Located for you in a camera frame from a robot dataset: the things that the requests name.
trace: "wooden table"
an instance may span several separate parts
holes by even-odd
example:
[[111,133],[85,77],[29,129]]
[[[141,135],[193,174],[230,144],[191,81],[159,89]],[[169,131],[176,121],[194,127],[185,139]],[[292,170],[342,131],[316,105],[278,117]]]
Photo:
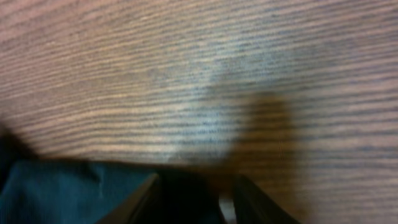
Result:
[[397,1],[1,0],[0,116],[43,157],[249,176],[398,222]]

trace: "wood grain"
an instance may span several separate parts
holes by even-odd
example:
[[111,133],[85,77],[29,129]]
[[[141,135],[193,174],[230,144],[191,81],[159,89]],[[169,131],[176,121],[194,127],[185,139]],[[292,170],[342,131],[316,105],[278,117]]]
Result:
[[397,15],[394,0],[3,0],[0,119],[43,157],[240,172],[304,223],[395,223]]

